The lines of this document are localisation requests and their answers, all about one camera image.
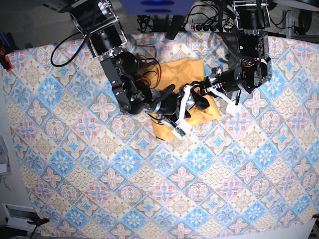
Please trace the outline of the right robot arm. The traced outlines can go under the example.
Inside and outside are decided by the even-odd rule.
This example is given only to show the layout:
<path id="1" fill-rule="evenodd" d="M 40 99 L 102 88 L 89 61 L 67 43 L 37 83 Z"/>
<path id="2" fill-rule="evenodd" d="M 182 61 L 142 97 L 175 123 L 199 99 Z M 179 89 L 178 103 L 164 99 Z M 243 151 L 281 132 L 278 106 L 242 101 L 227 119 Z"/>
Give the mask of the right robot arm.
<path id="1" fill-rule="evenodd" d="M 92 56 L 100 58 L 122 113 L 158 114 L 161 119 L 173 122 L 189 118 L 188 110 L 195 105 L 192 87 L 186 85 L 175 92 L 177 84 L 170 82 L 160 88 L 166 66 L 155 58 L 138 58 L 124 48 L 127 38 L 111 3 L 108 0 L 75 3 L 74 0 L 49 0 L 44 6 L 70 15 Z"/>

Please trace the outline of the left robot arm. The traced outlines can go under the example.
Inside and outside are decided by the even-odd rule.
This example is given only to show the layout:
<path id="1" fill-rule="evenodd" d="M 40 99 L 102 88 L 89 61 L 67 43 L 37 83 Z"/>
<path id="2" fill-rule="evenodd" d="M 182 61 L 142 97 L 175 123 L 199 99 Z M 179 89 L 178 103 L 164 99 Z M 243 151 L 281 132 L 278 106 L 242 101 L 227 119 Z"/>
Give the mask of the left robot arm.
<path id="1" fill-rule="evenodd" d="M 229 52 L 238 58 L 238 65 L 224 71 L 221 66 L 212 70 L 199 84 L 202 96 L 230 96 L 236 93 L 239 103 L 242 91 L 252 93 L 272 77 L 268 34 L 270 26 L 268 4 L 265 0 L 213 0 L 209 7 L 216 15 L 204 23 L 187 23 L 189 31 L 218 31 Z"/>

